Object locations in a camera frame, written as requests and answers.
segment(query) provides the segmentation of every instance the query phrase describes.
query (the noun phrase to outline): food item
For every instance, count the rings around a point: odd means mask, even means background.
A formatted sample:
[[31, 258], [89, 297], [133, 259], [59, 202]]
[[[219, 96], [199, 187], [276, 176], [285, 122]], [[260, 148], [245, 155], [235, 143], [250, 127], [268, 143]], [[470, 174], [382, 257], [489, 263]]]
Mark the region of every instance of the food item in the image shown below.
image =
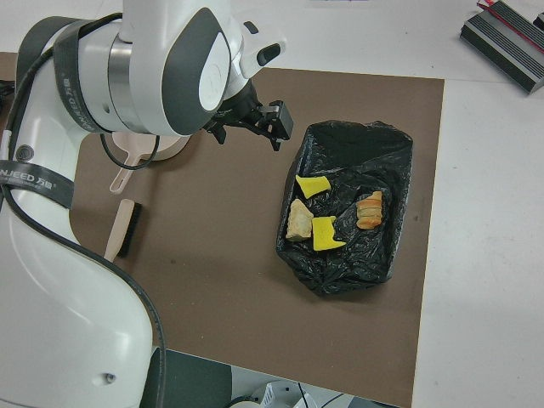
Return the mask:
[[325, 251], [346, 245], [342, 241], [334, 241], [334, 227], [332, 223], [336, 217], [316, 217], [312, 219], [314, 228], [314, 251]]
[[357, 226], [362, 230], [373, 230], [382, 223], [381, 191], [374, 191], [370, 197], [357, 202]]
[[312, 236], [312, 218], [314, 214], [298, 198], [291, 203], [291, 212], [287, 220], [286, 239], [303, 241]]
[[310, 198], [311, 196], [315, 196], [317, 193], [331, 189], [331, 183], [329, 183], [329, 180], [325, 176], [319, 176], [319, 177], [295, 176], [295, 179], [297, 179], [298, 185], [300, 185], [300, 188], [303, 191], [304, 197], [306, 198]]

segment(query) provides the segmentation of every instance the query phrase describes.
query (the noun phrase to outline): yellow object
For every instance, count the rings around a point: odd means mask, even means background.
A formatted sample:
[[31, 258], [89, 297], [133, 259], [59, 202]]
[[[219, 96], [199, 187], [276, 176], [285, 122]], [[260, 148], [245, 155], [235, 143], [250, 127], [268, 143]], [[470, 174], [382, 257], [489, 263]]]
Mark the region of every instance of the yellow object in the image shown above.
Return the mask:
[[312, 218], [312, 230], [314, 234], [314, 251], [325, 251], [343, 247], [345, 242], [334, 241], [334, 227], [332, 223], [336, 217]]
[[320, 176], [320, 177], [295, 176], [295, 179], [297, 179], [298, 185], [300, 185], [300, 188], [303, 191], [304, 197], [306, 198], [315, 196], [317, 193], [320, 193], [321, 191], [331, 189], [331, 183], [329, 183], [329, 180], [327, 180], [325, 176]]

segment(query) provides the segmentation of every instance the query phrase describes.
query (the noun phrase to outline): velcro strap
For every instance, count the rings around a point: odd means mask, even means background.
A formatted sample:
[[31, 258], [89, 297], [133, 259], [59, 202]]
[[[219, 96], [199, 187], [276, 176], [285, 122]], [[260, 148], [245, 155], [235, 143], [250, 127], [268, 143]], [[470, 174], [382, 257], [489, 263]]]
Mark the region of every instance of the velcro strap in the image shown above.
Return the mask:
[[79, 82], [79, 31], [88, 20], [68, 25], [53, 45], [54, 75], [59, 96], [72, 119], [90, 133], [107, 132], [91, 116]]
[[71, 208], [74, 183], [69, 178], [32, 163], [0, 160], [0, 184], [33, 191]]

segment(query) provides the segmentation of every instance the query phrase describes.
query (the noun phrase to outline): black bristles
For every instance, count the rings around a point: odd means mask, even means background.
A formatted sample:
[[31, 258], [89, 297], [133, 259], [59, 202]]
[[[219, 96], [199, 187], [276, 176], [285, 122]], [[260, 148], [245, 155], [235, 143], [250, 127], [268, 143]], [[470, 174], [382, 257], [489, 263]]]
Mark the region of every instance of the black bristles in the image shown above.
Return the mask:
[[136, 230], [136, 225], [138, 224], [139, 216], [141, 213], [142, 205], [138, 202], [135, 202], [133, 213], [130, 216], [130, 221], [128, 222], [127, 233], [125, 234], [124, 240], [122, 240], [121, 249], [117, 254], [119, 258], [126, 258], [128, 255], [128, 250], [130, 249], [130, 242], [133, 240], [134, 231]]

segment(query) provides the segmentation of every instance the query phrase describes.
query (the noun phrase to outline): white table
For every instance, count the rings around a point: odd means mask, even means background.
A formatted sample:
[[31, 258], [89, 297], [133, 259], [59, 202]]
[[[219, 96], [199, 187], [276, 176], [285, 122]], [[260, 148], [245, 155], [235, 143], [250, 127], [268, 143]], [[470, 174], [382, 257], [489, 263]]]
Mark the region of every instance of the white table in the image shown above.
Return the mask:
[[[510, 0], [533, 20], [537, 0]], [[475, 0], [234, 0], [279, 26], [273, 66], [445, 79], [414, 408], [544, 400], [544, 90], [520, 88], [459, 40]], [[96, 18], [121, 1], [3, 4], [0, 50], [48, 15]]]

